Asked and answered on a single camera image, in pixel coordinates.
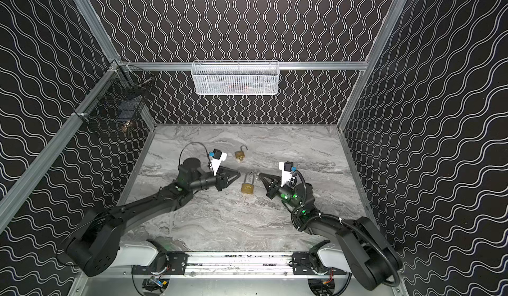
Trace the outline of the small brass padlock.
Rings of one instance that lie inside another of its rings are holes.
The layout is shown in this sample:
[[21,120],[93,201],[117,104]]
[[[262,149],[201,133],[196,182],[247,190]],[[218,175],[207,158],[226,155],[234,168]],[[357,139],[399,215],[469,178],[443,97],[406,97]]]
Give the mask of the small brass padlock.
[[246,159],[247,145],[240,146],[239,150],[235,151],[234,156],[238,162],[243,162]]

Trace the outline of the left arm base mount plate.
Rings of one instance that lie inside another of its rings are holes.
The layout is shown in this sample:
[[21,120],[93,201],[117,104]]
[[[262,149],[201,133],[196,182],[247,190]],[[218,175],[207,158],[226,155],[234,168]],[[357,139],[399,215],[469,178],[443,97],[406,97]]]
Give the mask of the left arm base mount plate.
[[183,275],[187,267],[188,254],[185,252],[158,253],[148,266],[133,266],[134,275]]

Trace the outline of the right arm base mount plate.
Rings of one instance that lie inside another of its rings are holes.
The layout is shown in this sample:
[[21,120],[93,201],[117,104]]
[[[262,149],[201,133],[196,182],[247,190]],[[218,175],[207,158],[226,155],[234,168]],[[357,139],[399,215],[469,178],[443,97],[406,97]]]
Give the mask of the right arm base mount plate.
[[288,266],[292,268],[292,273],[295,276],[329,276],[332,272],[340,276],[346,274],[346,272],[342,270],[325,267],[318,255],[310,252],[293,253],[288,262]]

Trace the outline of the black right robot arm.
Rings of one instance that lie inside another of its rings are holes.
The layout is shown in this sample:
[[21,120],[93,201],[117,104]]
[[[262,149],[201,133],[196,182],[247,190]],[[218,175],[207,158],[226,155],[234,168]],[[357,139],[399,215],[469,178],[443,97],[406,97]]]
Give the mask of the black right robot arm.
[[291,173],[287,182],[265,173],[260,173],[259,179],[269,199],[281,200],[297,231],[322,236],[339,248],[336,256],[324,256],[324,245],[314,252],[322,267],[352,274],[369,291],[381,284],[393,288],[400,285],[402,261],[369,218],[344,219],[319,210],[313,185],[299,171]]

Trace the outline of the long shackle brass padlock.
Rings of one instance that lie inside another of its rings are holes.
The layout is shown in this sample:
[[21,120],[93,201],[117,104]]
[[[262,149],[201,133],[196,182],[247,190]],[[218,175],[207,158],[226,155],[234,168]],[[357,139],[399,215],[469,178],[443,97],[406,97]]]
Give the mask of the long shackle brass padlock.
[[243,180],[242,187],[241,187],[241,193],[252,195],[254,193],[254,183],[255,183],[255,172],[248,172]]

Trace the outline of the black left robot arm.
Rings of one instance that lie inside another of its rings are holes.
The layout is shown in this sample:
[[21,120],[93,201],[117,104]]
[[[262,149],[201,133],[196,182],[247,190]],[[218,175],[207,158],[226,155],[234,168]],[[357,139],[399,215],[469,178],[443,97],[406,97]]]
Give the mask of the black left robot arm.
[[86,276],[97,276],[110,267],[151,266],[155,274],[166,270],[166,250],[156,242],[135,243],[123,236],[137,226],[160,215],[177,211],[201,190],[230,186],[241,173],[227,167],[205,172],[201,161],[188,158],[178,166],[178,175],[157,193],[99,211],[86,212],[84,218],[59,245],[63,263],[79,268]]

